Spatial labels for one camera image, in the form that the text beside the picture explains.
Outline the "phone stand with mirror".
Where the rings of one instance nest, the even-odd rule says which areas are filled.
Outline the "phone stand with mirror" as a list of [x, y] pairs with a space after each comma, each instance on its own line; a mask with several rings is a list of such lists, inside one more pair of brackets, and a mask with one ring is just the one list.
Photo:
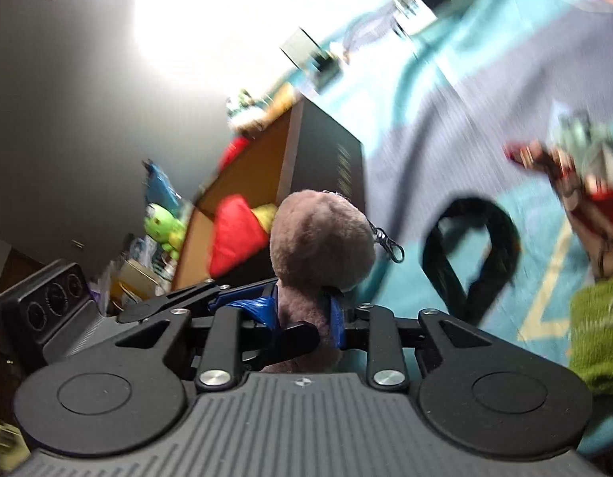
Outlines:
[[298, 32], [280, 47], [280, 51], [319, 93], [341, 73], [340, 58], [331, 50], [322, 47], [303, 28], [299, 28]]

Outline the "blue grey bed sheet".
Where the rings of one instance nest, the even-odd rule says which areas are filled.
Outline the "blue grey bed sheet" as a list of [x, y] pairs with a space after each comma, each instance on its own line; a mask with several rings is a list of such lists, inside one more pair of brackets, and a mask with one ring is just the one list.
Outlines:
[[459, 196], [496, 202], [521, 239], [519, 266], [483, 320], [490, 333], [566, 364], [570, 300], [588, 258], [548, 182], [506, 160], [510, 141], [558, 140], [585, 115], [613, 133], [613, 4], [473, 0], [414, 36], [391, 4], [325, 38], [346, 47], [342, 76], [315, 93], [291, 81], [364, 145], [370, 219], [406, 251], [376, 262], [360, 299], [413, 316], [441, 299], [420, 267], [423, 241]]

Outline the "red soft cloth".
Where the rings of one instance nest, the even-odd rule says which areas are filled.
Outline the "red soft cloth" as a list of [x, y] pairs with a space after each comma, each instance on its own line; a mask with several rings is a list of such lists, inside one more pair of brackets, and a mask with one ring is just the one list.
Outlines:
[[270, 234], [251, 209], [274, 204], [277, 190], [275, 158], [253, 141], [238, 136], [224, 152], [216, 181], [204, 197], [212, 213], [208, 272], [226, 283], [248, 283], [272, 276]]

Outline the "small panda figurine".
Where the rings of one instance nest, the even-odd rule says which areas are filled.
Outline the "small panda figurine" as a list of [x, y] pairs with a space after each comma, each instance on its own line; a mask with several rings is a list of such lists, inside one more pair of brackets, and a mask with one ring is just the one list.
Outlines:
[[237, 134], [259, 130], [266, 116], [264, 102], [253, 98], [245, 89], [226, 99], [228, 125]]

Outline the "blue bottle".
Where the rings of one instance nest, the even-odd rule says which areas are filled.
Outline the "blue bottle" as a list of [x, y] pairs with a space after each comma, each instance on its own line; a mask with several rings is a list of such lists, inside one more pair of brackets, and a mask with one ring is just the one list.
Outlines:
[[159, 205], [175, 217], [178, 217], [181, 207], [181, 196], [171, 185], [166, 173], [152, 159], [143, 161], [142, 165], [147, 171], [147, 176], [144, 180], [144, 200], [146, 204]]

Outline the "yellow soft toy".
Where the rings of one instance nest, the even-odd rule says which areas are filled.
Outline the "yellow soft toy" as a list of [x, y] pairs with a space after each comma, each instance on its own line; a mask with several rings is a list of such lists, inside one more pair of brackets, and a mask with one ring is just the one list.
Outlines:
[[266, 204], [251, 209], [252, 214], [256, 217], [262, 229], [270, 234], [273, 227], [277, 207], [274, 204]]

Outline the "red patterned scarf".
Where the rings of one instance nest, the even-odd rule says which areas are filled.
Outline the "red patterned scarf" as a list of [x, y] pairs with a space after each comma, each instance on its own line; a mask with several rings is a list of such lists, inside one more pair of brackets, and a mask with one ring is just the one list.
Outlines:
[[508, 161], [545, 175], [590, 258], [593, 276], [613, 279], [613, 133], [585, 112], [562, 115], [552, 143], [505, 145]]

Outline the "green frog plush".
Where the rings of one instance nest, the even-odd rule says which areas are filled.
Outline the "green frog plush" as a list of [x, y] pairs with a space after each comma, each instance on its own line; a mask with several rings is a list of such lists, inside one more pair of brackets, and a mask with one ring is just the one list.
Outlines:
[[179, 260], [187, 233], [185, 223], [174, 217], [164, 207], [149, 204], [144, 217], [144, 230], [170, 258]]

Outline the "mauve plush toy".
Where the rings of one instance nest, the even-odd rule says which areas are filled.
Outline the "mauve plush toy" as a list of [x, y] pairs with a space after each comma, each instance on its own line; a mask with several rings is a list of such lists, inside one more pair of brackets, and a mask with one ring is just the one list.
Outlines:
[[376, 260], [374, 235], [363, 212], [332, 192], [287, 196], [274, 217], [270, 255], [278, 278], [278, 320], [316, 326], [320, 343], [309, 354], [267, 366], [272, 374], [330, 372], [341, 358], [331, 333], [331, 292], [349, 291]]

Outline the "black fabric headband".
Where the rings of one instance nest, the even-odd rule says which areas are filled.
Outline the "black fabric headband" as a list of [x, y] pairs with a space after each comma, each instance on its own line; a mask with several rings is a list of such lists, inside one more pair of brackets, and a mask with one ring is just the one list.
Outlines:
[[452, 316], [477, 326], [517, 270], [520, 236], [509, 215], [476, 196], [454, 199], [429, 229], [422, 268]]

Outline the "brown cardboard box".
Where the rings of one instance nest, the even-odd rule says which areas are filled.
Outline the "brown cardboard box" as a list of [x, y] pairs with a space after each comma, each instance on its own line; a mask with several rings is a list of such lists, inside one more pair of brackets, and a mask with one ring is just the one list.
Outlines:
[[194, 209], [171, 287], [209, 278], [208, 264], [219, 202], [240, 194], [250, 207], [302, 190], [338, 192], [364, 209], [364, 148], [333, 117], [305, 97], [267, 126], [259, 138], [205, 183]]

